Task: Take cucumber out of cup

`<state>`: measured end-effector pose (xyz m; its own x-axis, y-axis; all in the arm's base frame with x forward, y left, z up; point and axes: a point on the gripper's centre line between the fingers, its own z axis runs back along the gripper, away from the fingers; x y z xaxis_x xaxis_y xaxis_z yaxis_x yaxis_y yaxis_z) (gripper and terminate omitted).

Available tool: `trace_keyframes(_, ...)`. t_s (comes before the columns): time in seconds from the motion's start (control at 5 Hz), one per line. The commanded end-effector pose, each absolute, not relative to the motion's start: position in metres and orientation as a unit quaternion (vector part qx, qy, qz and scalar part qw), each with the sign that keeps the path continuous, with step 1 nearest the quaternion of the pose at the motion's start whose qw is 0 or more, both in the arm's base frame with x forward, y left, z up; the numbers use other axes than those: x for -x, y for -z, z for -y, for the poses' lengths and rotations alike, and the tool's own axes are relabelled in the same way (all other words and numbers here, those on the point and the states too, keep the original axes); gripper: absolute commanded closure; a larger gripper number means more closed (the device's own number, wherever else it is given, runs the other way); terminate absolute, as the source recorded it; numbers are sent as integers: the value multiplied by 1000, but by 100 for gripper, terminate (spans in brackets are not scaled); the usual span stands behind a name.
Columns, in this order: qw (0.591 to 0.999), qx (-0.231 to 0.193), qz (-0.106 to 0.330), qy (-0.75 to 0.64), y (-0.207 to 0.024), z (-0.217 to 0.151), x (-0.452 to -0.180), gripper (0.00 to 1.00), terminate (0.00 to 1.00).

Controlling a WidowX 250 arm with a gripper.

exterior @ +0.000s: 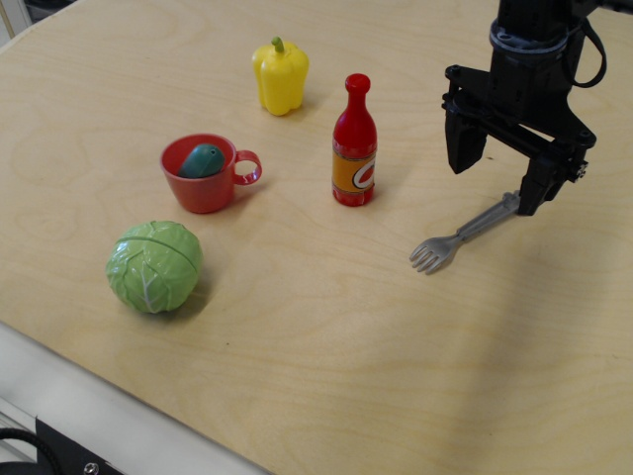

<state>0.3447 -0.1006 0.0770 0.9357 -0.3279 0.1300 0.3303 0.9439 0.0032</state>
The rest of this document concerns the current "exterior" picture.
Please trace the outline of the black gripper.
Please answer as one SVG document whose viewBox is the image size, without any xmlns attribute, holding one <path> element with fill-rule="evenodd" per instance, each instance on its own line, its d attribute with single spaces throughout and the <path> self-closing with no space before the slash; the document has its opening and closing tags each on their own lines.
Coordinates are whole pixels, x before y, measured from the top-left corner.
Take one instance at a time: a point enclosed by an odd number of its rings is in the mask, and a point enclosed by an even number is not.
<svg viewBox="0 0 633 475">
<path fill-rule="evenodd" d="M 443 95 L 448 163 L 459 174 L 483 155 L 492 137 L 532 158 L 520 186 L 517 214 L 533 216 L 567 181 L 568 169 L 543 153 L 584 153 L 595 134 L 572 112 L 568 63 L 562 53 L 496 49 L 488 71 L 451 65 Z"/>
</svg>

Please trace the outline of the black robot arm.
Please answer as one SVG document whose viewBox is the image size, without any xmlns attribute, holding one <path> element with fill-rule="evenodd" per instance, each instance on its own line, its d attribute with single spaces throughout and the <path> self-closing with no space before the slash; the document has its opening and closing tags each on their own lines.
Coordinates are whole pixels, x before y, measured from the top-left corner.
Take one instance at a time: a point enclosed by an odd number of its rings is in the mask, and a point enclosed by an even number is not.
<svg viewBox="0 0 633 475">
<path fill-rule="evenodd" d="M 448 161 L 473 166 L 489 137 L 529 159 L 517 212 L 532 216 L 566 182 L 581 178 L 595 134 L 568 104 L 585 41 L 604 48 L 590 26 L 595 1 L 502 1 L 490 29 L 489 70 L 447 68 L 443 96 Z"/>
</svg>

